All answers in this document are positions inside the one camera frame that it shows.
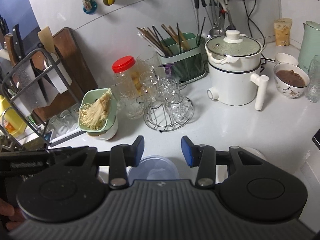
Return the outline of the operator hand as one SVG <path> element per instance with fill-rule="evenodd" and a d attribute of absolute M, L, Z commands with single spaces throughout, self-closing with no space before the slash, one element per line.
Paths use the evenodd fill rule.
<path fill-rule="evenodd" d="M 7 230 L 12 231 L 25 221 L 25 217 L 19 207 L 13 207 L 11 204 L 0 199 L 0 208 L 1 216 L 9 219 L 9 221 L 5 223 Z"/>

